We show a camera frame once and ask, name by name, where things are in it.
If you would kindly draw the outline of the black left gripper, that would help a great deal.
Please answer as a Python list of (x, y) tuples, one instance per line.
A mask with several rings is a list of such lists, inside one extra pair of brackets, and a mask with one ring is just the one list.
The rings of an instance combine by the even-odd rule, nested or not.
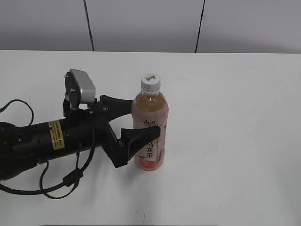
[(128, 164), (138, 151), (159, 138), (160, 127), (143, 129), (121, 129), (121, 140), (113, 132), (110, 121), (131, 114), (132, 100), (117, 99), (101, 95), (88, 105), (88, 109), (71, 110), (69, 102), (63, 101), (61, 127), (67, 155), (101, 147), (115, 168)]

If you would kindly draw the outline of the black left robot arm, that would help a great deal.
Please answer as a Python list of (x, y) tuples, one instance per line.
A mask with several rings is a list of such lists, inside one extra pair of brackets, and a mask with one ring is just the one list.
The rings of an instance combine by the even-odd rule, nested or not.
[(117, 138), (110, 121), (131, 113), (132, 101), (102, 95), (87, 109), (72, 110), (63, 102), (64, 118), (30, 126), (0, 124), (0, 178), (11, 179), (49, 161), (93, 146), (102, 147), (115, 168), (160, 136), (160, 127), (122, 129)]

